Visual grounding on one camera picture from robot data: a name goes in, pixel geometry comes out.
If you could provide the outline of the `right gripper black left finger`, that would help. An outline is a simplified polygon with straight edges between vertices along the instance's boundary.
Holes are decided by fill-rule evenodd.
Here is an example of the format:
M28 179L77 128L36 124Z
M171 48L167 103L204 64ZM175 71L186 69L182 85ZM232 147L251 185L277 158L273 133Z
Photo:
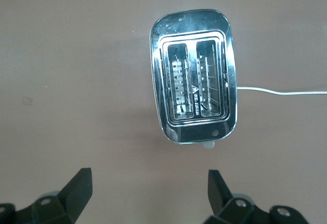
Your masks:
M15 214L16 223L76 223L92 196L92 173L82 168L59 192L46 194Z

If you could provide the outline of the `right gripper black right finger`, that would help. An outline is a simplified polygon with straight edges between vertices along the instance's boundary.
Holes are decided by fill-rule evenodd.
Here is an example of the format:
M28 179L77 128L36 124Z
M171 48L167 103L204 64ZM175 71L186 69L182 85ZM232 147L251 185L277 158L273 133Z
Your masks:
M219 170L208 171L207 195L213 214L204 223L271 223L249 196L231 193Z

